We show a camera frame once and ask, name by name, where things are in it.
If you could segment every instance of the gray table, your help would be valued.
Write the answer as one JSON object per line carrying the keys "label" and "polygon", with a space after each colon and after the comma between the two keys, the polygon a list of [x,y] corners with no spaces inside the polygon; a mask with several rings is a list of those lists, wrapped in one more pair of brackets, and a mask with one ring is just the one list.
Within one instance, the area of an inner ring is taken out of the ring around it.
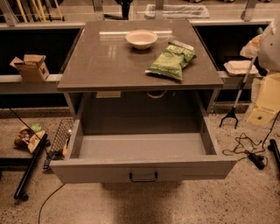
{"label": "gray table", "polygon": [[[158,40],[139,51],[126,42],[126,33],[152,30]],[[148,75],[144,71],[165,49],[169,39],[194,47],[197,58],[183,71],[184,80]],[[74,48],[58,89],[62,92],[217,89],[223,82],[188,20],[87,22]]]}

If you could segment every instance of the cardboard box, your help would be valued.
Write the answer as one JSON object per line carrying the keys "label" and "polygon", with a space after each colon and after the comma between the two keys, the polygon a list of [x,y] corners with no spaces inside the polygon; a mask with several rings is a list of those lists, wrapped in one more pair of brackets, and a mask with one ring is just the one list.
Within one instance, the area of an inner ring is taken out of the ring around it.
{"label": "cardboard box", "polygon": [[23,81],[42,82],[46,81],[46,78],[49,75],[45,58],[45,55],[26,54],[24,60],[16,57],[10,65],[19,71]]}

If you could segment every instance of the black cable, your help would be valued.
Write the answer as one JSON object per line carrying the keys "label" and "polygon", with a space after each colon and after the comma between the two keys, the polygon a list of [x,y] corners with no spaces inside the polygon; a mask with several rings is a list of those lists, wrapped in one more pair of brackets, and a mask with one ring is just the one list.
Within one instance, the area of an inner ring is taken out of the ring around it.
{"label": "black cable", "polygon": [[271,127],[270,127],[269,133],[267,134],[267,136],[266,136],[266,137],[264,138],[264,140],[262,141],[262,151],[265,151],[265,149],[264,149],[265,141],[268,139],[270,133],[272,132],[272,130],[273,130],[273,128],[274,128],[274,125],[275,125],[275,123],[276,123],[276,121],[277,121],[277,118],[278,118],[279,114],[280,114],[280,111],[277,113],[276,118],[274,119],[274,121],[273,121],[273,123],[272,123],[272,125],[271,125]]}
{"label": "black cable", "polygon": [[[252,151],[238,150],[238,149],[244,148],[244,144],[242,143],[242,140],[246,140],[246,139],[248,139],[250,141],[253,150]],[[246,154],[247,155],[246,157],[239,158],[238,161],[241,161],[244,158],[248,158],[249,153],[253,153],[253,151],[257,149],[256,146],[260,145],[260,143],[262,142],[262,141],[260,141],[259,143],[255,143],[250,137],[248,137],[243,132],[238,137],[236,137],[234,140],[237,142],[237,145],[234,147],[234,149],[233,150],[223,150],[222,153],[225,156],[232,156],[233,154]]]}
{"label": "black cable", "polygon": [[21,123],[23,123],[39,140],[41,140],[41,138],[38,135],[36,135],[35,131],[26,122],[24,122],[24,120],[21,119],[19,117],[19,115],[11,107],[7,106],[7,104],[5,103],[5,101],[3,99],[1,99],[1,101],[2,101],[3,105],[5,105],[18,118],[18,120]]}
{"label": "black cable", "polygon": [[269,164],[269,159],[265,156],[263,156],[266,159],[266,164],[264,166],[267,166]]}
{"label": "black cable", "polygon": [[46,200],[44,201],[44,203],[42,204],[39,212],[38,212],[38,224],[40,224],[40,219],[41,219],[41,212],[42,212],[42,209],[45,205],[45,203],[58,191],[60,190],[65,184],[61,185],[58,189],[56,189],[54,192],[52,192],[47,198]]}

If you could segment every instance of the gray cabinet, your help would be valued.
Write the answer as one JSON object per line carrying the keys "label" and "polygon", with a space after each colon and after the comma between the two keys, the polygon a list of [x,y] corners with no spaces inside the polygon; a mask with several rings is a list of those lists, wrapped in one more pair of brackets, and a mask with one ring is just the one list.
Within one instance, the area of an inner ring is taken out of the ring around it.
{"label": "gray cabinet", "polygon": [[[156,32],[157,42],[132,48],[124,37],[136,29]],[[181,82],[144,72],[169,39],[197,55]],[[58,85],[75,123],[54,173],[63,183],[224,179],[237,160],[220,153],[198,93],[222,84],[187,20],[86,23]],[[147,95],[156,90],[167,92]]]}

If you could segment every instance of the chip bag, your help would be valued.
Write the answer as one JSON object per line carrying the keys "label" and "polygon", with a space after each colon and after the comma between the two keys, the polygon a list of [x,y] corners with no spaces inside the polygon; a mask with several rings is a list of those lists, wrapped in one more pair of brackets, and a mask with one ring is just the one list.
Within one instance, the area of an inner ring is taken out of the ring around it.
{"label": "chip bag", "polygon": [[168,42],[168,46],[146,71],[147,73],[162,74],[182,81],[182,70],[196,58],[194,48],[177,40]]}

